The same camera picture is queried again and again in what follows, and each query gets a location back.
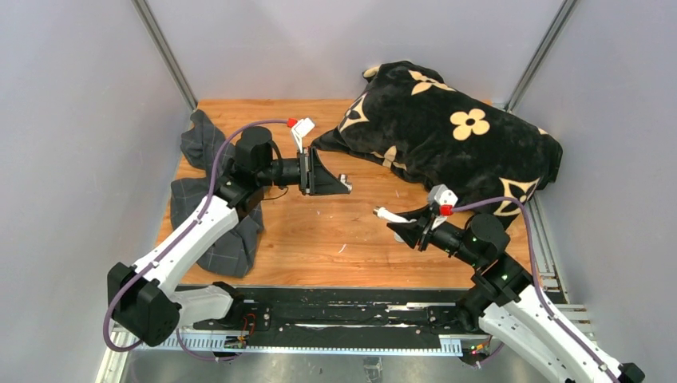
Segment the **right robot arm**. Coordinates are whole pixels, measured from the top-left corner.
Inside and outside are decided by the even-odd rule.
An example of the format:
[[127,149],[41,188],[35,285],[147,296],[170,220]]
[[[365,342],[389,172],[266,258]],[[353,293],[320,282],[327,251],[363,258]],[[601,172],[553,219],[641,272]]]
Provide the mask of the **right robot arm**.
[[460,228],[437,221],[423,207],[374,215],[387,221],[408,247],[436,247],[470,265],[473,286],[457,301],[457,324],[481,330],[509,347],[550,382],[642,382],[635,363],[621,362],[576,327],[537,286],[532,274],[505,250],[509,236],[492,215],[479,214]]

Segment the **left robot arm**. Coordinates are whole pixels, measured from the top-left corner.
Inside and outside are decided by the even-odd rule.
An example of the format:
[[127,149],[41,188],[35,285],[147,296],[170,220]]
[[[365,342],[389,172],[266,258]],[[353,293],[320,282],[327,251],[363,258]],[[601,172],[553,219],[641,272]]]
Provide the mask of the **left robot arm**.
[[346,175],[331,174],[315,148],[303,138],[315,126],[309,118],[287,120],[297,154],[280,155],[267,129],[268,120],[248,124],[226,140],[234,145],[224,166],[213,164],[209,188],[196,210],[160,245],[130,266],[115,264],[107,274],[108,307],[102,331],[110,350],[116,323],[137,337],[139,344],[157,346],[183,326],[216,321],[226,330],[244,320],[242,297],[224,282],[195,290],[177,287],[194,263],[220,237],[232,231],[264,198],[265,188],[296,185],[303,195],[349,194]]

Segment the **metal tee pipe fitting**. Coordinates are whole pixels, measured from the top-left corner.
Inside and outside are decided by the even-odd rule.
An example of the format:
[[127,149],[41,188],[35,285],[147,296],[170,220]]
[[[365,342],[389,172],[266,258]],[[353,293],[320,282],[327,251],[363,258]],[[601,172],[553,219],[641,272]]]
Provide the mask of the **metal tee pipe fitting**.
[[343,185],[343,187],[346,189],[346,194],[350,194],[352,192],[353,185],[349,181],[348,175],[340,174],[339,175],[339,181]]

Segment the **white plastic water faucet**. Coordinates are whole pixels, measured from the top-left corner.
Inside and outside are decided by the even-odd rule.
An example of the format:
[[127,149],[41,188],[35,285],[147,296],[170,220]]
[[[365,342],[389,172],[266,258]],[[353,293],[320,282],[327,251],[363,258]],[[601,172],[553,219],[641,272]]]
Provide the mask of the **white plastic water faucet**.
[[391,211],[389,211],[385,207],[375,207],[373,209],[373,214],[377,216],[379,219],[384,219],[388,223],[414,223],[415,219],[407,219],[403,216],[397,215]]

